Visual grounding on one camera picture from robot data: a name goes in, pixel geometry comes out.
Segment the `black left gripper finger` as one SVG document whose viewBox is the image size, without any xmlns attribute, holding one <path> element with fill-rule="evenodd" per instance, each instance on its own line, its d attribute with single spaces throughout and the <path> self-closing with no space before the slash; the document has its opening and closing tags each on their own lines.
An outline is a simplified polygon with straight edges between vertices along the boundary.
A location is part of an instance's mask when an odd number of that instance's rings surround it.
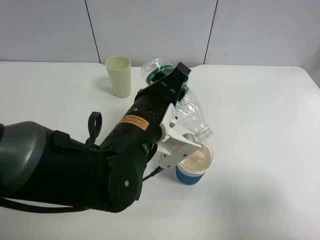
<svg viewBox="0 0 320 240">
<path fill-rule="evenodd" d="M 164 88 L 164 92 L 169 95 L 171 100 L 182 100 L 188 93 L 187 81 L 190 72 L 190 68 L 179 62 L 170 73 L 159 80 L 160 86 Z"/>
</svg>

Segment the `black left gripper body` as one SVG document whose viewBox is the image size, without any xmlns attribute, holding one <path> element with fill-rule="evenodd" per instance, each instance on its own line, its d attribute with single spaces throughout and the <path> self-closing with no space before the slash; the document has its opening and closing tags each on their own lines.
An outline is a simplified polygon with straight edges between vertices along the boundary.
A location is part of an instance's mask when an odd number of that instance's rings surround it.
<svg viewBox="0 0 320 240">
<path fill-rule="evenodd" d="M 185 80 L 160 79 L 138 92 L 124 115 L 126 128 L 158 128 L 170 104 L 182 95 Z"/>
</svg>

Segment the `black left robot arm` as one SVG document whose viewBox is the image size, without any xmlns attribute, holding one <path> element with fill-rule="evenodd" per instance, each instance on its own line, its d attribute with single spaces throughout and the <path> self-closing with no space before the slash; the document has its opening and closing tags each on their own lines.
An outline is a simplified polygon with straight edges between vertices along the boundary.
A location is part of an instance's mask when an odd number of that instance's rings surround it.
<svg viewBox="0 0 320 240">
<path fill-rule="evenodd" d="M 0 205 L 40 214 L 125 210 L 140 198 L 144 171 L 165 136 L 161 122 L 182 99 L 189 74 L 183 63 L 157 73 L 100 145 L 99 112 L 88 119 L 85 143 L 33 121 L 1 125 Z"/>
</svg>

